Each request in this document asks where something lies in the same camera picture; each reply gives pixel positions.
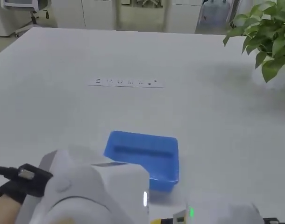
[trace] black cable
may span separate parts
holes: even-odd
[[[18,175],[19,169],[14,167],[0,167],[0,175],[7,179],[12,179]]]

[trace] desk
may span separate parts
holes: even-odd
[[[102,153],[112,130],[173,136],[180,182],[155,207],[202,190],[284,222],[285,93],[253,86],[243,38],[226,48],[222,39],[31,29],[0,53],[0,165],[38,165],[70,146]],[[156,78],[164,88],[88,86],[97,77]]]

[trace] blue plastic tray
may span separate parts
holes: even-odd
[[[179,181],[175,138],[113,131],[104,155],[114,161],[142,165],[150,174],[150,190],[171,192]]]

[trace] power strip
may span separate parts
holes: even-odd
[[[163,84],[157,79],[143,80],[127,78],[96,78],[89,86],[163,88]]]

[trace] potted plant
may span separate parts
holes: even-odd
[[[245,36],[242,52],[257,52],[254,73],[265,84],[279,77],[285,79],[285,0],[255,5],[234,20],[243,21],[243,25],[228,31],[224,45],[231,37]]]

